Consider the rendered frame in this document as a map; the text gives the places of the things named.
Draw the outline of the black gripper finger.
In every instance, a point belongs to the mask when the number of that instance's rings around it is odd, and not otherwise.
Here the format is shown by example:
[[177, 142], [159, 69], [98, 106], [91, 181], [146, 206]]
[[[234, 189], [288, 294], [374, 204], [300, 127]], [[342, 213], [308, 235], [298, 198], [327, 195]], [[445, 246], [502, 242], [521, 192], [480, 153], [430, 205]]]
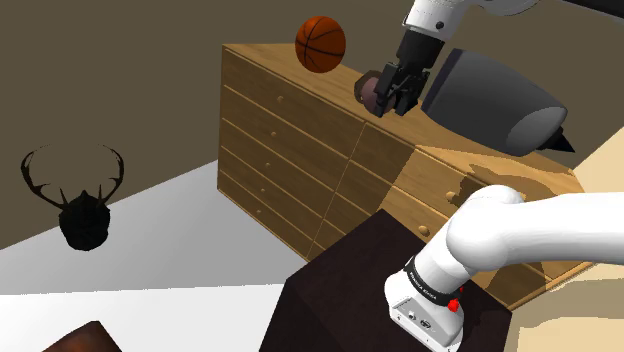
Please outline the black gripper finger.
[[422, 71], [418, 75], [408, 75], [397, 87], [394, 111], [403, 116], [418, 104], [418, 99], [428, 80], [429, 72]]
[[396, 104], [394, 81], [399, 72], [400, 69], [398, 65], [387, 63], [378, 78], [374, 88], [376, 98], [373, 106], [373, 114], [379, 118], [392, 110]]

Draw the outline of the brown round cup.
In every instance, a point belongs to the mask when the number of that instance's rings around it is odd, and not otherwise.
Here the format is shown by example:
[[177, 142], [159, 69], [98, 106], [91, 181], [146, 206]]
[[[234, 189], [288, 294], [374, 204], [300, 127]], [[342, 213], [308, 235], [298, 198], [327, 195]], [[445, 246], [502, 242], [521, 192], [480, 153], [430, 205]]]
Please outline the brown round cup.
[[379, 117], [391, 111], [396, 104], [396, 97], [392, 97], [381, 114], [375, 113], [377, 94], [374, 92], [375, 86], [381, 73], [376, 70], [369, 70], [362, 75], [354, 84], [354, 96], [368, 112]]

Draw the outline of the dark grey cone-shaped object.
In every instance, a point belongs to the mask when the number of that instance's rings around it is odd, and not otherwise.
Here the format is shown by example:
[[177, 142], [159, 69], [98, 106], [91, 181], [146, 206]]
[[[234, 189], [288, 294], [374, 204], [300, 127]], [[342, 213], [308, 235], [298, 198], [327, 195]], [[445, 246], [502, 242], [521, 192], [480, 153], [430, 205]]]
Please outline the dark grey cone-shaped object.
[[563, 135], [568, 110], [514, 69], [482, 54], [453, 49], [421, 110], [442, 127], [511, 156], [572, 152]]

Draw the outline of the orange basketball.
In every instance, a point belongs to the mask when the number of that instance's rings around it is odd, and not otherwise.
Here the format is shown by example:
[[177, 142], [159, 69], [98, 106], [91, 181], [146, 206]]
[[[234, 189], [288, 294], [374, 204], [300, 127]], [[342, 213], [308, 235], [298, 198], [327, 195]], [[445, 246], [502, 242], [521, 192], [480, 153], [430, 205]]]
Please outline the orange basketball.
[[300, 26], [295, 39], [297, 59], [313, 73], [327, 73], [342, 61], [346, 37], [342, 27], [327, 16], [314, 16]]

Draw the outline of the wooden chest of drawers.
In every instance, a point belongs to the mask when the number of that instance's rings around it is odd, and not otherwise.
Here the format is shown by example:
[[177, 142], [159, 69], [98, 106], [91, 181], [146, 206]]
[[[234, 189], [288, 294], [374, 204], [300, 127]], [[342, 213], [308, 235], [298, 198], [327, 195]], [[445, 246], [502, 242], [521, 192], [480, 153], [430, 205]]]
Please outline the wooden chest of drawers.
[[222, 48], [218, 188], [305, 259], [378, 210], [428, 241], [484, 186], [528, 201], [582, 189], [565, 166], [501, 154], [420, 110], [372, 116], [357, 78], [307, 71], [290, 44]]

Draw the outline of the dark brown robot stand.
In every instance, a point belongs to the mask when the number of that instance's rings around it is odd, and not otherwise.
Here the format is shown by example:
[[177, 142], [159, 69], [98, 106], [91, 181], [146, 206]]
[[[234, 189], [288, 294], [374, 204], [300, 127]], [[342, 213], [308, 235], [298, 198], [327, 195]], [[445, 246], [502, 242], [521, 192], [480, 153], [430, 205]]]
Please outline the dark brown robot stand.
[[424, 246], [377, 211], [286, 280], [259, 352], [430, 352], [391, 320], [384, 295]]

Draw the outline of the dark brown wooden furniture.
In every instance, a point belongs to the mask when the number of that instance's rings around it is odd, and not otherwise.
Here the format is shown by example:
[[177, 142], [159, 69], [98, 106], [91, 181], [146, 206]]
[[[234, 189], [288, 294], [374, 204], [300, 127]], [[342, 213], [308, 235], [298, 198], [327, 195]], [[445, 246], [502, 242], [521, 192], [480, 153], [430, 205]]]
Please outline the dark brown wooden furniture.
[[99, 321], [75, 329], [42, 352], [122, 352]]

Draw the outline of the black antlered deer head mount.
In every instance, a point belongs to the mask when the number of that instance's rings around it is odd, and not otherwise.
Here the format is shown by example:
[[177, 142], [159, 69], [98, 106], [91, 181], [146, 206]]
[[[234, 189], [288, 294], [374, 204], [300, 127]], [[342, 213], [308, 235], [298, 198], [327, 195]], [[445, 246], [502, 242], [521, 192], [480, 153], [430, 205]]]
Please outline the black antlered deer head mount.
[[104, 145], [114, 156], [118, 165], [116, 177], [110, 177], [115, 185], [106, 194], [102, 194], [102, 185], [98, 185], [98, 195], [90, 195], [86, 190], [68, 201], [62, 188], [59, 189], [61, 202], [47, 197], [42, 189], [48, 183], [35, 185], [30, 174], [30, 163], [35, 153], [41, 148], [30, 151], [20, 163], [22, 178], [29, 190], [38, 198], [60, 210], [58, 215], [59, 229], [67, 244], [76, 251], [89, 252], [100, 247], [109, 236], [111, 211], [107, 205], [124, 181], [125, 161], [115, 149]]

